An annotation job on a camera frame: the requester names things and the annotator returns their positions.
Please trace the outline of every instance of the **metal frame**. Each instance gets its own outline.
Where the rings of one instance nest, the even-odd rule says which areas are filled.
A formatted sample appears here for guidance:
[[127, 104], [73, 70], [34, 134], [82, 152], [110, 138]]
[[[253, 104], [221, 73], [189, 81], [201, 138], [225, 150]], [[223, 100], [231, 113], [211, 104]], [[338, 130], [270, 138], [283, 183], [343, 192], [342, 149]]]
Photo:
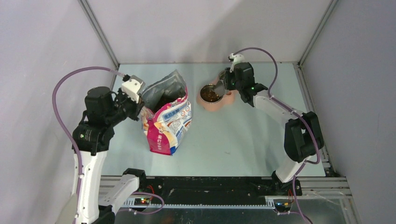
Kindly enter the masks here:
[[322, 18], [320, 19], [320, 22], [319, 22], [318, 26], [316, 27], [315, 32], [313, 32], [313, 35], [312, 35], [310, 41], [308, 42], [308, 45], [305, 48], [303, 55], [301, 55], [301, 58], [299, 60], [299, 64], [300, 65], [304, 64], [304, 62], [305, 62], [307, 56], [309, 55], [313, 45], [315, 44], [318, 36], [322, 32], [323, 27], [327, 23], [327, 20], [329, 19], [329, 17], [333, 13], [333, 10], [337, 6], [338, 2], [339, 2], [339, 0], [332, 0], [329, 3], [329, 5], [327, 6], [327, 9], [326, 9], [325, 13], [323, 14]]
[[[117, 60], [113, 49], [111, 48], [102, 28], [99, 25], [99, 22], [92, 11], [88, 0], [78, 0], [84, 13], [86, 14], [89, 22], [91, 23], [95, 33], [97, 34], [100, 42], [102, 43], [106, 53], [112, 60], [116, 69], [119, 68], [120, 63]], [[301, 92], [303, 94], [303, 99], [305, 102], [305, 106], [310, 111], [315, 111], [314, 105], [304, 78], [304, 74], [301, 70], [301, 66], [304, 64], [307, 56], [309, 55], [312, 47], [314, 46], [318, 36], [323, 30], [326, 22], [328, 21], [329, 17], [331, 16], [332, 12], [334, 11], [335, 7], [337, 6], [338, 0], [332, 0], [329, 6], [326, 9], [323, 17], [321, 18], [320, 23], [318, 24], [314, 34], [312, 35], [309, 44], [307, 45], [306, 49], [304, 50], [300, 60], [298, 63], [293, 63], [294, 68], [296, 71], [296, 76], [301, 88]], [[111, 86], [114, 85], [115, 77], [111, 82]], [[330, 172], [332, 172], [332, 166], [330, 163], [329, 154], [327, 152], [326, 147], [322, 149], [321, 154], [322, 164], [325, 168], [325, 172], [327, 176], [330, 176]], [[100, 181], [100, 188], [99, 188], [99, 197], [104, 196], [108, 190], [115, 186], [115, 184], [120, 180], [120, 176], [102, 176]], [[354, 204], [352, 193], [349, 189], [349, 185], [347, 183], [347, 179], [344, 177], [299, 177], [298, 180], [301, 183], [301, 188], [303, 195], [299, 196], [299, 199], [302, 200], [330, 200], [330, 199], [338, 199], [339, 205], [344, 213], [344, 219], [347, 224], [359, 224], [361, 223], [359, 219], [359, 215], [356, 210], [356, 206]], [[263, 206], [231, 206], [230, 208], [237, 209], [237, 208], [252, 208], [252, 209], [268, 209], [272, 208], [273, 200], [278, 199], [287, 199], [286, 196], [266, 196], [267, 205]], [[124, 203], [124, 206], [130, 206], [131, 200], [127, 200]], [[166, 208], [222, 208], [221, 206], [193, 206], [193, 205], [166, 205]]]
[[113, 49], [111, 48], [110, 43], [106, 38], [105, 33], [100, 27], [99, 22], [96, 19], [96, 16], [93, 13], [90, 4], [88, 3], [88, 0], [78, 0], [78, 2], [80, 3], [81, 8], [87, 16], [89, 23], [92, 25], [93, 30], [98, 36], [99, 41], [102, 43], [106, 53], [109, 55], [109, 58], [112, 60], [115, 68], [118, 69], [120, 67], [120, 63], [118, 62], [117, 57], [115, 56]]

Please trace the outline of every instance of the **white wall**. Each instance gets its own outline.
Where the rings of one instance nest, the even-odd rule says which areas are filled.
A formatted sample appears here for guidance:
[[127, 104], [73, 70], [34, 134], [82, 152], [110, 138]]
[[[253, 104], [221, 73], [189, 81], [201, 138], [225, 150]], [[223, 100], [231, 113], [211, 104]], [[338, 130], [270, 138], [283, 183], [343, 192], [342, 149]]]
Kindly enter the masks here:
[[[74, 162], [52, 111], [53, 88], [70, 71], [112, 64], [76, 0], [2, 0], [0, 48], [1, 223], [54, 223], [71, 193]], [[102, 73], [61, 87], [69, 129], [81, 119], [86, 92], [110, 84]]]
[[340, 1], [303, 66], [335, 168], [365, 224], [394, 223], [396, 1]]
[[[120, 63], [223, 62], [261, 47], [298, 61], [330, 0], [92, 0]], [[249, 61], [270, 61], [260, 52]]]

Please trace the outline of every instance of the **light blue table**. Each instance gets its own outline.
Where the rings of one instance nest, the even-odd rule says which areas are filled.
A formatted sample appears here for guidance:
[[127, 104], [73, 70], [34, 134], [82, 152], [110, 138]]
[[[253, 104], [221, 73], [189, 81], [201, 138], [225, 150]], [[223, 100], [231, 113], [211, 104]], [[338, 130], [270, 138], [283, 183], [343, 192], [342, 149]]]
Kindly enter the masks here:
[[[274, 77], [271, 63], [252, 63], [256, 82], [269, 86]], [[118, 124], [103, 166], [103, 175], [121, 175], [126, 168], [144, 169], [147, 175], [167, 176], [271, 176], [286, 153], [284, 129], [264, 112], [240, 99], [217, 112], [197, 105], [196, 95], [230, 64], [122, 64], [120, 72], [136, 75], [146, 86], [177, 69], [187, 83], [192, 104], [192, 125], [173, 156], [149, 151], [141, 122]], [[272, 93], [291, 106], [306, 111], [293, 64], [280, 63]], [[122, 80], [117, 78], [114, 91]], [[305, 166], [300, 176], [325, 176], [322, 164]]]

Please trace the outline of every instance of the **pink food bag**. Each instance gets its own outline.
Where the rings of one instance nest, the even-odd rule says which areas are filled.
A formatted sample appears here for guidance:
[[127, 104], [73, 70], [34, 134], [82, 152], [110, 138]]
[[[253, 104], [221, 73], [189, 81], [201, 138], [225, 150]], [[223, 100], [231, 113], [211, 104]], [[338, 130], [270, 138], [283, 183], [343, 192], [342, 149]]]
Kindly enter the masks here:
[[177, 70], [150, 85], [142, 93], [142, 129], [150, 151], [172, 155], [188, 131], [192, 111], [187, 85]]

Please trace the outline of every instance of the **purple cable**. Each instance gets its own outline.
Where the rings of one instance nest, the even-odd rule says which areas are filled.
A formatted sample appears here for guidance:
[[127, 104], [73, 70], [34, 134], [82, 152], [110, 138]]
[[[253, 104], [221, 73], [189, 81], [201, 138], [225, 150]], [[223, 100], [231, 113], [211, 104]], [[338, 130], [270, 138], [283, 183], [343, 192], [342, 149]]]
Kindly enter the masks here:
[[[66, 76], [64, 76], [55, 86], [54, 91], [52, 92], [52, 107], [54, 108], [54, 113], [55, 113], [55, 117], [57, 118], [60, 126], [62, 127], [63, 131], [66, 133], [67, 137], [70, 139], [72, 145], [74, 146], [74, 151], [77, 155], [77, 160], [78, 160], [78, 176], [83, 174], [83, 164], [81, 161], [81, 153], [80, 150], [77, 146], [76, 141], [73, 139], [72, 135], [70, 134], [69, 130], [67, 130], [66, 126], [64, 125], [61, 117], [59, 116], [59, 111], [58, 111], [58, 106], [57, 106], [57, 92], [59, 90], [59, 87], [62, 85], [62, 83], [64, 81], [66, 81], [66, 79], [70, 78], [73, 75], [76, 75], [77, 73], [80, 73], [82, 71], [88, 71], [88, 70], [105, 70], [105, 71], [109, 71], [115, 75], [124, 77], [125, 74], [122, 74], [121, 72], [117, 72], [114, 71], [112, 69], [109, 68], [105, 68], [105, 67], [99, 67], [99, 66], [93, 66], [93, 67], [86, 67], [86, 68], [82, 68], [82, 69], [77, 69], [75, 71], [72, 71], [71, 73], [67, 74]], [[78, 205], [78, 201], [79, 201], [79, 196], [80, 196], [80, 189], [81, 189], [81, 178], [77, 179], [77, 189], [76, 189], [76, 194], [77, 194], [77, 205]]]
[[[291, 212], [278, 212], [276, 210], [273, 210], [273, 211], [276, 214], [279, 214], [279, 215], [289, 215], [289, 214], [298, 214], [298, 215], [300, 215], [300, 213], [298, 213], [296, 211], [291, 211]], [[308, 220], [308, 222], [310, 222], [310, 224], [313, 224], [313, 221], [310, 218], [308, 218], [308, 216], [304, 215], [304, 217]]]
[[305, 163], [303, 163], [300, 166], [300, 169], [297, 170], [296, 174], [294, 174], [293, 181], [291, 183], [292, 183], [292, 186], [293, 186], [293, 195], [294, 195], [294, 198], [296, 199], [295, 201], [296, 201], [296, 205], [297, 205], [297, 208], [298, 208], [298, 213], [301, 215], [301, 217], [303, 218], [304, 221], [307, 221], [305, 219], [305, 215], [304, 215], [303, 211], [300, 208], [300, 203], [298, 203], [297, 194], [296, 194], [296, 177], [301, 172], [301, 170], [303, 170], [304, 167], [305, 167]]
[[158, 198], [158, 199], [160, 199], [161, 200], [161, 207], [159, 208], [159, 209], [157, 209], [157, 210], [155, 210], [155, 211], [151, 211], [151, 212], [141, 212], [141, 211], [136, 211], [136, 210], [133, 210], [133, 209], [121, 209], [121, 210], [118, 210], [118, 212], [120, 212], [120, 211], [133, 211], [133, 212], [136, 212], [137, 214], [142, 214], [142, 215], [151, 215], [151, 214], [154, 214], [154, 213], [156, 213], [156, 212], [159, 212], [164, 206], [165, 206], [165, 202], [164, 202], [164, 200], [159, 196], [159, 195], [155, 195], [155, 194], [151, 194], [151, 193], [147, 193], [147, 192], [134, 192], [134, 193], [132, 193], [133, 195], [149, 195], [149, 196], [153, 196], [153, 197], [156, 197], [156, 198]]

